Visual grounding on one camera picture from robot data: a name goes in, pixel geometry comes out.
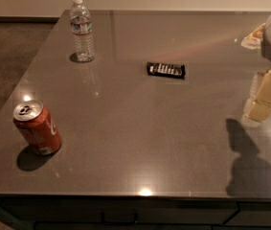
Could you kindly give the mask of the red coke can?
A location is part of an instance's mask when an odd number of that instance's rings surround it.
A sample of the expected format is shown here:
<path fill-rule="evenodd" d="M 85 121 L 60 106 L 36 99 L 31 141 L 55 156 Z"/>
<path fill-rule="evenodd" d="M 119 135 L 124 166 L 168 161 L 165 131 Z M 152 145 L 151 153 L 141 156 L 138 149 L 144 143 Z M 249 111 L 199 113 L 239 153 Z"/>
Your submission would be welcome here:
<path fill-rule="evenodd" d="M 30 100 L 18 104 L 13 111 L 13 123 L 37 154 L 50 155 L 60 149 L 60 134 L 42 102 Z"/>

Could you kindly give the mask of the clear plastic water bottle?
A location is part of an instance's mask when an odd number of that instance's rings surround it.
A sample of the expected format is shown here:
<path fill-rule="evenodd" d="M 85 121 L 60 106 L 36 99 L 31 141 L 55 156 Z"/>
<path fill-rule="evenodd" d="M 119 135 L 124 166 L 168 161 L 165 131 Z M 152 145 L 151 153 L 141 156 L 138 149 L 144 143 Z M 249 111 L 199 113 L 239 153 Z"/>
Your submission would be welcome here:
<path fill-rule="evenodd" d="M 69 15 L 77 61 L 89 62 L 95 58 L 91 15 L 83 0 L 72 0 L 72 2 Z"/>

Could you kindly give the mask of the black snack bar wrapper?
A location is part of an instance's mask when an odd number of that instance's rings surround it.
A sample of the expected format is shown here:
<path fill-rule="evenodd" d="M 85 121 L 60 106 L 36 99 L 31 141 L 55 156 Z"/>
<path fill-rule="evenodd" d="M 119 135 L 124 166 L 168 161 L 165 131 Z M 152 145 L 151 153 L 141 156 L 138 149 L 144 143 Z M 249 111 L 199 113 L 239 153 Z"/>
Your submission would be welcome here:
<path fill-rule="evenodd" d="M 184 79 L 186 76 L 184 64 L 148 62 L 146 68 L 150 76 L 172 79 Z"/>

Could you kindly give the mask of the orange snack bag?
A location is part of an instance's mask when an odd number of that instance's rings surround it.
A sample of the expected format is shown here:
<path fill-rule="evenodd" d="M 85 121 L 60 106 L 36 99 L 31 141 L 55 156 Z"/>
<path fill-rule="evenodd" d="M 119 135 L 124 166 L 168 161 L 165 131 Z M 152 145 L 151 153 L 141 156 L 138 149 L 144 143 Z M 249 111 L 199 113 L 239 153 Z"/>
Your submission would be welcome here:
<path fill-rule="evenodd" d="M 250 50 L 260 49 L 264 29 L 265 29 L 265 24 L 262 23 L 253 32 L 251 32 L 246 37 L 244 37 L 240 45 Z"/>

